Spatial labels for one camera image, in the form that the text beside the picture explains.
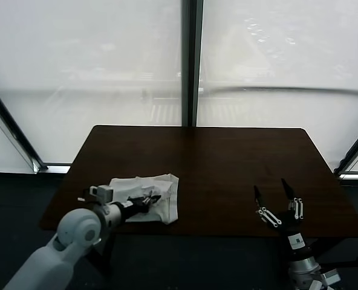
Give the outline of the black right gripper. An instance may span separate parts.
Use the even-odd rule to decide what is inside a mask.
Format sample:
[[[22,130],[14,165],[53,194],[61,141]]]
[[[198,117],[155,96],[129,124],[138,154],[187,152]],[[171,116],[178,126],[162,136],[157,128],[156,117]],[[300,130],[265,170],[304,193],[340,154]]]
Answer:
[[[280,213],[279,218],[276,217],[264,206],[259,188],[255,185],[253,189],[258,207],[256,212],[267,225],[278,227],[281,253],[285,256],[286,261],[304,260],[310,257],[310,247],[305,243],[299,229],[300,219],[304,218],[303,200],[295,194],[284,178],[281,179],[281,182],[288,199],[288,211]]]

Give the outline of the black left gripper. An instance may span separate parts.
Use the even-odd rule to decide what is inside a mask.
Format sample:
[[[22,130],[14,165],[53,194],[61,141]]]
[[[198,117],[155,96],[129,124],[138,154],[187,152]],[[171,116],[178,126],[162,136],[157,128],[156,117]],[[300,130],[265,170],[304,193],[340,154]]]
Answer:
[[[139,213],[146,213],[146,211],[149,211],[149,209],[156,204],[160,198],[161,195],[128,198],[128,200],[122,204],[122,215],[135,216]]]

